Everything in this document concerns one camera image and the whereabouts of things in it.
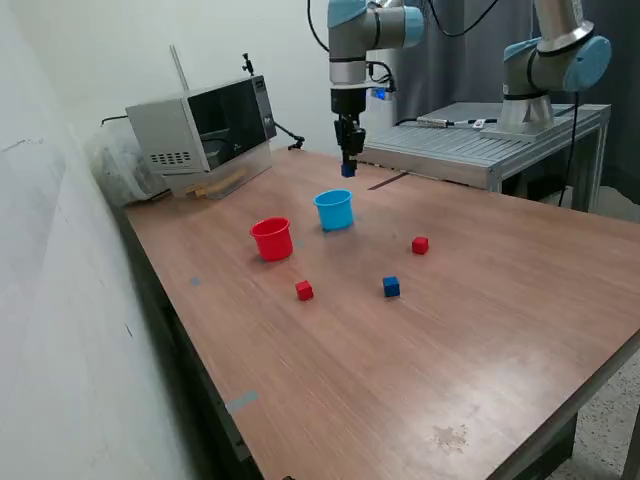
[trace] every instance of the plastic bag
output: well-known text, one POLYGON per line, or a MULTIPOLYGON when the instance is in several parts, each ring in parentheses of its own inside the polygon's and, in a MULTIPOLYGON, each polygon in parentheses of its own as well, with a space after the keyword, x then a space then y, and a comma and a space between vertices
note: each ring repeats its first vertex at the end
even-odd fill
POLYGON ((149 200, 169 188, 144 162, 129 119, 105 123, 91 144, 91 170, 114 205, 149 200))

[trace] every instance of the floor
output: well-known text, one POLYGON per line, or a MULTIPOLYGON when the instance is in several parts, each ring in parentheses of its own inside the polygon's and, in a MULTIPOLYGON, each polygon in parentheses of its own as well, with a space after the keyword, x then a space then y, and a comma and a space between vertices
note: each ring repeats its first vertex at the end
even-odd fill
MULTIPOLYGON (((558 202, 551 197, 548 203, 558 202)), ((564 205, 571 204, 571 194, 564 205)), ((603 187, 597 214, 640 222, 640 206, 616 190, 603 187)), ((620 478, 640 404, 640 352, 627 362, 580 411, 574 456, 549 477, 552 480, 620 478)))

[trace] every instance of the blue cup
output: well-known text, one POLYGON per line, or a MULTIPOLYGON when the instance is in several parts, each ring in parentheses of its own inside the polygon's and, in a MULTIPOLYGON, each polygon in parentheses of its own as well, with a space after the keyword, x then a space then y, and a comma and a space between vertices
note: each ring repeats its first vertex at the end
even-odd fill
POLYGON ((351 197, 349 190, 329 190, 313 200, 318 207, 322 228, 327 231, 340 230, 353 224, 351 197))

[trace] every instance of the cable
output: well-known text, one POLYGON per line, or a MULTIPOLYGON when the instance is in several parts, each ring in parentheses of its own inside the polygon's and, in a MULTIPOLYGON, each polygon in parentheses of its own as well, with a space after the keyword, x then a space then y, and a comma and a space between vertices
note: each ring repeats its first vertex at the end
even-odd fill
POLYGON ((367 61, 367 66, 369 67, 369 78, 371 79, 372 82, 375 82, 375 83, 387 83, 387 82, 389 82, 389 86, 387 87, 387 92, 393 93, 393 92, 396 91, 396 80, 393 77, 393 72, 391 71, 391 68, 389 67, 389 65, 387 65, 384 62, 379 62, 379 61, 376 61, 376 60, 370 60, 370 61, 367 61), (387 73, 385 73, 380 78, 377 78, 377 79, 373 78, 373 67, 375 65, 378 65, 379 67, 384 68, 387 73))
POLYGON ((111 120, 120 120, 122 118, 129 118, 127 115, 120 115, 119 117, 107 117, 102 120, 100 126, 103 127, 105 123, 110 122, 111 120))
POLYGON ((564 193, 567 191, 567 185, 569 183, 569 174, 571 173, 571 164, 573 163, 573 157, 576 150, 576 130, 578 129, 578 108, 580 107, 580 94, 576 92, 574 110, 573 110, 573 128, 571 129, 571 147, 569 148, 569 160, 567 161, 567 170, 564 174, 564 187, 560 194, 560 201, 558 206, 562 207, 564 200, 564 193))
POLYGON ((408 122, 417 122, 418 119, 417 118, 403 118, 402 120, 398 120, 395 124, 395 126, 399 126, 402 125, 403 123, 408 123, 408 122))
POLYGON ((318 37, 318 34, 316 33, 316 29, 313 28, 313 20, 311 19, 311 0, 307 0, 307 21, 309 22, 311 33, 313 33, 313 38, 316 39, 318 45, 320 45, 325 52, 329 53, 329 48, 327 48, 327 46, 322 43, 322 40, 320 40, 320 37, 318 37))
POLYGON ((484 19, 484 17, 486 17, 489 14, 489 12, 493 10, 493 7, 495 7, 499 1, 500 0, 493 0, 493 2, 491 2, 491 5, 489 5, 489 7, 487 7, 487 9, 484 12, 482 12, 482 15, 480 15, 475 22, 473 22, 470 26, 465 28, 462 32, 451 33, 451 32, 447 32, 444 28, 442 28, 442 24, 440 23, 440 19, 438 18, 438 14, 436 13, 436 7, 433 5, 433 0, 427 0, 427 2, 429 3, 429 8, 431 9, 431 13, 433 14, 433 19, 436 21, 436 25, 438 26, 438 30, 440 30, 443 35, 447 37, 452 37, 452 38, 462 37, 463 35, 466 35, 471 30, 473 30, 475 27, 477 27, 478 24, 484 19))

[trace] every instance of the red cube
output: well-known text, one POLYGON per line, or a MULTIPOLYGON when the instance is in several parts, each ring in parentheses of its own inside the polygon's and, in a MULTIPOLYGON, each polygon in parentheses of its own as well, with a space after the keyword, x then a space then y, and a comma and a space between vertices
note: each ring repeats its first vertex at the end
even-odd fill
POLYGON ((425 237, 416 237, 411 244, 411 249, 413 250, 413 253, 424 255, 429 251, 429 239, 425 237))
POLYGON ((298 292, 298 298, 303 302, 313 298, 313 288, 311 288, 311 284, 306 280, 296 283, 296 291, 298 292))

